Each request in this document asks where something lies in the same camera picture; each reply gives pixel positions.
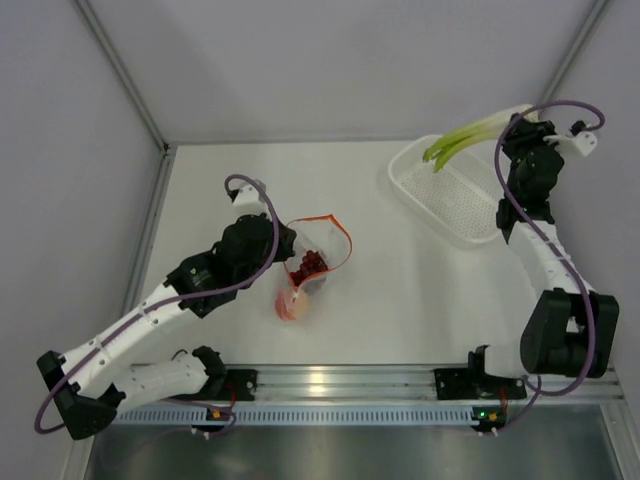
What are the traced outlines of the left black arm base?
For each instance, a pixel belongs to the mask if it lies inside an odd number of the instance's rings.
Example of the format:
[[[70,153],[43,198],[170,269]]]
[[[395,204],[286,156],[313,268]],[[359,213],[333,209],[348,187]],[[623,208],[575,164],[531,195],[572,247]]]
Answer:
[[[230,402],[253,402],[258,371],[232,368],[227,371],[217,399]]]

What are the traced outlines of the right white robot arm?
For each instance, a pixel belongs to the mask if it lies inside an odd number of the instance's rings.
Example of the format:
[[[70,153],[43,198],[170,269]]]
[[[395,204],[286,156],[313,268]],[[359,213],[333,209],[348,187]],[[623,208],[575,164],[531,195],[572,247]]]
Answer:
[[[466,382],[477,396],[491,396],[504,378],[596,379],[608,369],[619,303],[579,274],[560,243],[550,205],[565,149],[586,156],[595,144],[586,123],[578,122],[570,135],[560,136],[552,122],[540,121],[534,113],[508,115],[498,136],[495,152],[508,158],[509,170],[498,177],[503,196],[496,225],[527,274],[535,305],[516,324],[509,343],[476,349],[483,362],[467,371]]]

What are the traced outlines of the clear zip top bag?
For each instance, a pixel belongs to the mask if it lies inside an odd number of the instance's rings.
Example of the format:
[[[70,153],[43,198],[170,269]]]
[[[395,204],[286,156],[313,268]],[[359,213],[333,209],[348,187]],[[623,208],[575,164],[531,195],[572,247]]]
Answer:
[[[333,214],[291,220],[293,256],[282,264],[274,308],[285,322],[301,320],[313,308],[330,275],[346,264],[352,238]]]

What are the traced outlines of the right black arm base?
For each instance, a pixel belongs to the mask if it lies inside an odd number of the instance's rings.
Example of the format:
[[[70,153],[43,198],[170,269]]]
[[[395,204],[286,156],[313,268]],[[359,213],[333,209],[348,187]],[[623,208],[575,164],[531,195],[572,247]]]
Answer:
[[[467,368],[438,368],[433,371],[439,401],[473,400],[476,390]]]

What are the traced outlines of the green fake scallion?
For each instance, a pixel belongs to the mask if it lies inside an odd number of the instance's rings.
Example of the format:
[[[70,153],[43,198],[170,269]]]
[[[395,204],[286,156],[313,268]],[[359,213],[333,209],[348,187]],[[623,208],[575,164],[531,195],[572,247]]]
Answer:
[[[462,150],[484,141],[497,139],[514,115],[521,114],[530,108],[532,108],[531,104],[510,107],[451,130],[424,151],[422,161],[433,162],[433,171],[437,173]]]

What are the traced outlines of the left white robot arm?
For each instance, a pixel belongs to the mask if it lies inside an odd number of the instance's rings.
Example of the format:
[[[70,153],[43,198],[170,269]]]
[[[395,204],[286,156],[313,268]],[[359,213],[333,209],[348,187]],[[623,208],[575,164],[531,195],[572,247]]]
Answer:
[[[218,352],[201,346],[173,360],[136,359],[170,333],[234,301],[272,264],[294,255],[297,234],[266,214],[244,215],[209,250],[192,255],[123,318],[76,349],[48,351],[37,367],[61,427],[83,440],[121,413],[169,398],[215,399],[227,369]]]

